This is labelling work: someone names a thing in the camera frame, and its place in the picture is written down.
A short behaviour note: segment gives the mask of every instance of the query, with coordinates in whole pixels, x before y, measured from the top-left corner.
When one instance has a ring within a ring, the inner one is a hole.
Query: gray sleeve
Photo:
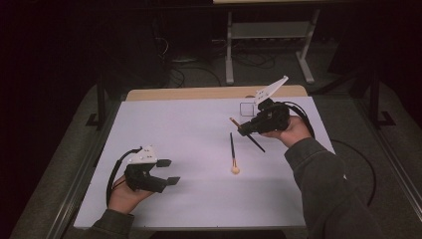
[[[83,238],[128,238],[134,217],[107,209],[102,218],[88,229]]]
[[[297,142],[285,156],[302,192],[310,239],[383,238],[357,187],[344,178],[340,157],[313,138]]]

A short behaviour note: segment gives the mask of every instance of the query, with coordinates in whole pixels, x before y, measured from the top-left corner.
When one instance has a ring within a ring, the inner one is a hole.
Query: shelf
[[[233,23],[232,39],[304,38],[310,22]]]

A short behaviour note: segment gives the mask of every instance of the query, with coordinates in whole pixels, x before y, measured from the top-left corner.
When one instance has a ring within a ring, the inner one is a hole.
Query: hand
[[[127,186],[123,175],[112,186],[108,209],[128,214],[139,202],[152,194],[153,192],[150,191],[133,191]]]
[[[307,126],[300,117],[291,116],[288,128],[261,133],[263,136],[279,139],[286,147],[291,147],[298,141],[311,137]]]

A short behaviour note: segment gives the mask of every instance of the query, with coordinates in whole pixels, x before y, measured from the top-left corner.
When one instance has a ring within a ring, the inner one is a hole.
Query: person's left hand
[[[132,189],[127,186],[123,175],[112,186],[108,209],[129,214],[139,202],[152,194],[153,192],[150,191],[132,191]]]

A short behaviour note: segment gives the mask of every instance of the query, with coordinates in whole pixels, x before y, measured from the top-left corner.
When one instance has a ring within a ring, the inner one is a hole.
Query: white paper sheet
[[[294,102],[308,114],[316,139],[332,150],[329,138],[310,97],[273,98]],[[106,184],[115,162],[128,150],[152,144],[169,167],[154,167],[153,176],[180,176],[141,202],[132,212],[134,227],[150,230],[267,228],[305,226],[301,193],[281,142],[253,135],[260,151],[237,133],[229,120],[241,121],[240,103],[253,99],[124,102],[105,144],[91,185],[75,222],[91,227],[106,209]],[[230,132],[237,164],[231,173]],[[116,178],[123,175],[128,156]]]

